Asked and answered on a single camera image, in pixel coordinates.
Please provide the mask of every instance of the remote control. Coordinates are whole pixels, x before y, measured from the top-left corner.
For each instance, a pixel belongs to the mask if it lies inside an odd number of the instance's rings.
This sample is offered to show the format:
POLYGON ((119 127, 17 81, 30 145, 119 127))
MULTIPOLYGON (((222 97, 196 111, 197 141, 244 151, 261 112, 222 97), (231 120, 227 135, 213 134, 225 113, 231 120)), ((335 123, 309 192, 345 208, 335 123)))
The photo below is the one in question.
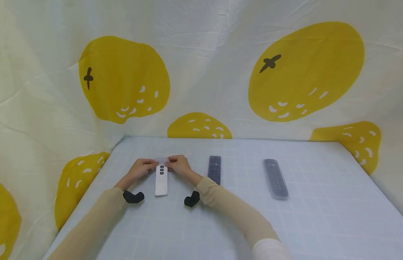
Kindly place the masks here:
POLYGON ((168 191, 168 169, 164 164, 158 164, 155 173, 155 195, 166 196, 168 191))
POLYGON ((268 175, 272 195, 276 199, 288 199, 288 190, 278 162, 274 159, 265 159, 265 172, 268 175))
POLYGON ((210 156, 209 157, 209 172, 207 172, 207 177, 211 178, 212 181, 220 185, 220 156, 210 156))

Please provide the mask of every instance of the yellow fruit print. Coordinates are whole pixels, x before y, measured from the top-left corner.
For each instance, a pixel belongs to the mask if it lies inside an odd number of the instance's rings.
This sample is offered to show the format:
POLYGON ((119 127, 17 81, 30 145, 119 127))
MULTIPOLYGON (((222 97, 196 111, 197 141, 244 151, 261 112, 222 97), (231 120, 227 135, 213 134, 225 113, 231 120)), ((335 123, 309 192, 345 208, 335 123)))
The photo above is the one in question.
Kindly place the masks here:
POLYGON ((7 260, 21 227, 21 216, 12 195, 0 184, 0 260, 7 260))
POLYGON ((60 230, 89 188, 109 154, 102 152, 77 157, 68 162, 58 181, 54 219, 60 230))
POLYGON ((79 77, 97 117, 117 124, 159 112, 170 93, 158 53, 149 45, 114 36, 97 38, 85 47, 79 77))
POLYGON ((251 109, 272 122, 305 117, 338 100, 364 61, 363 41, 343 22, 322 22, 273 43, 256 62, 249 82, 251 109))
POLYGON ((179 117, 167 129, 168 137, 182 138, 232 138, 229 129, 205 113, 188 113, 179 117))
POLYGON ((338 141, 343 145, 368 175, 378 164, 378 151, 381 143, 381 130, 372 122, 361 121, 343 126, 314 129, 312 141, 338 141))

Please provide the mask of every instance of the black remote control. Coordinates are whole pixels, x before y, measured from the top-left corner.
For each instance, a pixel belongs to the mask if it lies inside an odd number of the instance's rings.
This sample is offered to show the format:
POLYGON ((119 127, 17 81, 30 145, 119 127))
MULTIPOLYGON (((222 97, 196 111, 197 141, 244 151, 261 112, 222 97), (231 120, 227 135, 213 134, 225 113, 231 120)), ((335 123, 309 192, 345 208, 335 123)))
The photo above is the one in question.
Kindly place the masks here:
POLYGON ((272 195, 276 199, 287 199, 288 190, 284 178, 281 174, 278 162, 274 159, 265 159, 265 171, 269 178, 272 195))
POLYGON ((218 185, 220 185, 220 165, 220 156, 209 157, 209 171, 207 172, 207 177, 211 178, 218 185))

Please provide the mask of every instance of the white fabric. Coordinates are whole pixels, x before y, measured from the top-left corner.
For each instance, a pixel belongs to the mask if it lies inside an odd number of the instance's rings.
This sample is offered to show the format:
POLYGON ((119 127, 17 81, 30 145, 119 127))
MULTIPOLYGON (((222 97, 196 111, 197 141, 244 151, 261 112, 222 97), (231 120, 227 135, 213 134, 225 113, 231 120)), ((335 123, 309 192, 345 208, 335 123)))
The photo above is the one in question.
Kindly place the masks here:
POLYGON ((252 249, 254 260, 292 260, 292 256, 278 240, 259 240, 252 249))

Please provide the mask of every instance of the white table surface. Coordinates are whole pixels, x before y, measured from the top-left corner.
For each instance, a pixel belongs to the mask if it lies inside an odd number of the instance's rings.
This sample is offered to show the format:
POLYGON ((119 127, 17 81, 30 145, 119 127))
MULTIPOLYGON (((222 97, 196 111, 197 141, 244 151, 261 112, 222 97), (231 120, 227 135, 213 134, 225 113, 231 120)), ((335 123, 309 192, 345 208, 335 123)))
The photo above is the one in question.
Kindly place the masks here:
MULTIPOLYGON (((403 260, 403 217, 336 142, 168 139, 127 137, 116 146, 45 258, 99 195, 116 184, 138 158, 184 154, 207 175, 210 155, 222 157, 221 184, 259 210, 295 260, 403 260), (287 201, 271 197, 264 159, 276 159, 287 183, 287 201)), ((155 197, 155 175, 130 191, 145 200, 128 205, 92 259, 249 260, 251 251, 229 219, 199 202, 183 201, 193 188, 174 173, 168 195, 155 197)))

